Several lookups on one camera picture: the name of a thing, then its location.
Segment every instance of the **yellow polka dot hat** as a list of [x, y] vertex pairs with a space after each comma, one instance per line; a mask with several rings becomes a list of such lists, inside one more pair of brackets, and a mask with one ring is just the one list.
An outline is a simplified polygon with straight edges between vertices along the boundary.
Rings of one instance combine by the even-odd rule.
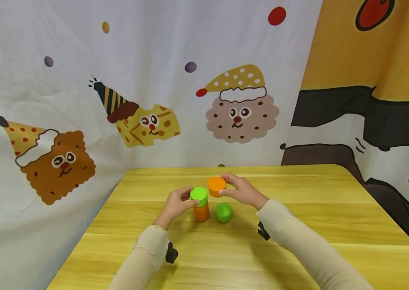
[[59, 135], [56, 130], [10, 122], [2, 116], [0, 116], [0, 126], [8, 134], [16, 156], [15, 162], [20, 167], [25, 167], [51, 152], [54, 140]]
[[262, 72], [254, 64], [235, 67], [220, 74], [199, 89], [196, 96], [203, 97], [208, 92], [220, 92], [220, 99], [229, 102], [255, 100], [267, 94]]

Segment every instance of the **fabric backdrop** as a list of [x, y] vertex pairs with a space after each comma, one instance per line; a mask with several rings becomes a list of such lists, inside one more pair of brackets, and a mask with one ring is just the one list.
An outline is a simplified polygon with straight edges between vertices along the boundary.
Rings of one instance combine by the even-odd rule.
[[347, 168], [409, 235], [409, 1], [324, 1], [281, 148]]
[[45, 289], [131, 168], [280, 164], [321, 4], [0, 1], [0, 289]]

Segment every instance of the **yellow curtain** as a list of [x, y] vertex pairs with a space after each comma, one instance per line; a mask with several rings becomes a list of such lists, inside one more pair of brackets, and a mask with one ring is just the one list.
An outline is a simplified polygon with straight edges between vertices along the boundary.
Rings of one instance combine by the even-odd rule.
[[348, 169], [409, 235], [409, 0], [324, 0], [280, 148]]
[[[390, 15], [360, 31], [364, 3], [391, 6]], [[352, 85], [376, 86], [378, 99], [409, 101], [409, 0], [324, 0], [301, 89]]]

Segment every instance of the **beige sleeve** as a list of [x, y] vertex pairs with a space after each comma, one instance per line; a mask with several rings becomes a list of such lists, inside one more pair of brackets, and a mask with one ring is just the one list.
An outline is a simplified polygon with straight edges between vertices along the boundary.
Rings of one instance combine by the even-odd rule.
[[160, 226], [149, 226], [114, 276], [108, 290], [144, 290], [164, 260], [169, 240]]
[[321, 290], [373, 289], [335, 248], [280, 202], [269, 199], [257, 216], [269, 236], [294, 254]]

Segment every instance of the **cartoon nose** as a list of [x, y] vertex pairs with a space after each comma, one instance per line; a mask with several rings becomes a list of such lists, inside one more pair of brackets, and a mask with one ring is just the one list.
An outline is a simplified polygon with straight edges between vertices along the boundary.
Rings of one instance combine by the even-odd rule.
[[61, 164], [60, 168], [62, 170], [66, 170], [69, 167], [69, 164], [67, 162], [64, 162], [63, 164]]

